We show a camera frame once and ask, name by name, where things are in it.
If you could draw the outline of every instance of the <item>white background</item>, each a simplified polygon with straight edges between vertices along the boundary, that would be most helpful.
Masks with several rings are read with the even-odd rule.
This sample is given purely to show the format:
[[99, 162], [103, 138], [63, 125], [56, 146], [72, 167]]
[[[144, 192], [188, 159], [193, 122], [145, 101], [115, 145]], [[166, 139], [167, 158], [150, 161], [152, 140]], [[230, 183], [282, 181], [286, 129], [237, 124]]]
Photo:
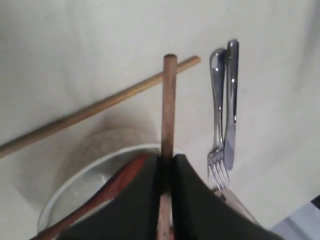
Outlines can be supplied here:
[[[209, 57], [240, 42], [231, 189], [270, 228], [320, 194], [317, 0], [0, 0], [0, 144], [162, 71], [178, 76], [175, 143], [206, 181], [213, 141]], [[0, 159], [0, 234], [28, 239], [68, 154], [105, 128], [160, 138], [162, 88]]]

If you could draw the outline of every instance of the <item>wooden utensil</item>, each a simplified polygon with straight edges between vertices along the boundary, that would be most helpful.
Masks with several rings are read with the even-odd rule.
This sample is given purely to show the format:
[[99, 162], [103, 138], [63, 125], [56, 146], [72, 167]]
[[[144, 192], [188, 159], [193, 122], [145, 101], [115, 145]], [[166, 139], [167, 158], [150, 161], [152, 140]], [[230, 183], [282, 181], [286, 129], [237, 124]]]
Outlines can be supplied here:
[[[193, 56], [187, 60], [178, 64], [176, 68], [177, 73], [181, 73], [194, 65], [200, 63], [200, 58], [198, 56]], [[18, 137], [8, 143], [5, 143], [0, 146], [0, 158], [14, 153], [26, 146], [29, 146], [37, 141], [40, 141], [44, 138], [49, 137], [52, 134], [55, 134], [65, 128], [68, 128], [84, 119], [87, 119], [107, 108], [110, 108], [138, 93], [141, 93], [159, 83], [163, 80], [163, 72], [158, 73], [134, 86], [131, 86], [115, 95], [107, 97], [91, 106], [88, 106], [78, 112], [73, 113], [70, 116], [63, 117], [60, 120], [52, 122], [48, 125], [45, 125], [33, 132], [30, 132], [24, 136]]]
[[164, 56], [161, 159], [164, 164], [163, 193], [160, 196], [158, 217], [158, 240], [170, 239], [171, 196], [169, 193], [169, 161], [174, 153], [175, 107], [176, 107], [177, 56]]
[[107, 183], [105, 183], [99, 191], [97, 191], [86, 203], [77, 210], [57, 222], [50, 228], [40, 232], [30, 240], [52, 240], [63, 230], [74, 224], [78, 219], [94, 210], [101, 204], [116, 198], [120, 192], [136, 177], [140, 169], [143, 167], [145, 160], [149, 157], [148, 153], [135, 157], [120, 169]]

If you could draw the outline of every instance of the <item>silver knife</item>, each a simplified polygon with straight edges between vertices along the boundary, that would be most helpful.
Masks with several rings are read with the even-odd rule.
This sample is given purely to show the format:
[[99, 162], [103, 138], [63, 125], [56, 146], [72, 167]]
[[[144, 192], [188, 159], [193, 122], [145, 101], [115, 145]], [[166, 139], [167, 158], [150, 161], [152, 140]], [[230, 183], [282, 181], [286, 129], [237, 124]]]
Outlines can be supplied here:
[[228, 171], [232, 170], [235, 159], [237, 121], [237, 88], [239, 66], [239, 42], [228, 42], [226, 57], [226, 127], [224, 136], [224, 161]]

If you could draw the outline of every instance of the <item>fork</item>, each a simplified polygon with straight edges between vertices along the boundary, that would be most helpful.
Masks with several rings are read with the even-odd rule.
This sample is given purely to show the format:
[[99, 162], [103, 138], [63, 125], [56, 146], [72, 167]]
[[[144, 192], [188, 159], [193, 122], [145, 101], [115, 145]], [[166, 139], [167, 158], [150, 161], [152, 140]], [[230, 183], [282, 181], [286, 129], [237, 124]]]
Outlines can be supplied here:
[[227, 50], [219, 48], [210, 57], [210, 73], [214, 106], [214, 140], [212, 151], [207, 157], [207, 174], [208, 177], [209, 174], [211, 175], [217, 188], [221, 192], [230, 184], [228, 172], [225, 168], [222, 127], [226, 54]]

